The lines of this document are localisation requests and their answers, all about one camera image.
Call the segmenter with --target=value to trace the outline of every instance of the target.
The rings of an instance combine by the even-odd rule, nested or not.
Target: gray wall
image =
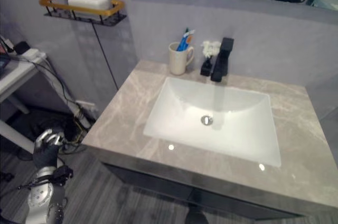
[[[196,29],[194,67],[203,40],[232,37],[230,72],[306,86],[320,118],[338,107],[336,12],[264,0],[124,1],[128,20],[96,28],[119,86],[138,59],[166,62],[168,44],[189,27]],[[102,110],[116,88],[92,26],[43,17],[37,0],[0,3],[6,31],[47,52],[73,95]]]

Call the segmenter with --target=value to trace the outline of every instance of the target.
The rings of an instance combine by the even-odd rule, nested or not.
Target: sink drain
[[[208,125],[212,125],[213,120],[212,120],[212,117],[205,115],[201,117],[201,122],[203,125],[208,126]]]

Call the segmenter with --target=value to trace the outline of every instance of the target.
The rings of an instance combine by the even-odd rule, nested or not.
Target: marble countertop
[[[281,166],[259,164],[143,134],[166,77],[253,90],[270,96]],[[338,170],[304,87],[228,75],[221,83],[166,64],[141,61],[85,137],[105,163],[282,210],[338,208]]]

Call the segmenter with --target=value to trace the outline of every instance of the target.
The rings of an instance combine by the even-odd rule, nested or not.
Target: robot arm
[[[28,196],[29,213],[26,224],[62,224],[64,184],[73,176],[67,166],[57,169],[63,133],[48,129],[35,141],[33,162],[38,168]]]

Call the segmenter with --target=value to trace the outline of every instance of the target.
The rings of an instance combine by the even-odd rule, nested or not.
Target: toothpaste
[[[184,33],[182,40],[180,42],[180,45],[179,47],[177,47],[177,51],[185,51],[188,48],[194,33],[195,33],[195,30],[191,30],[191,31]]]

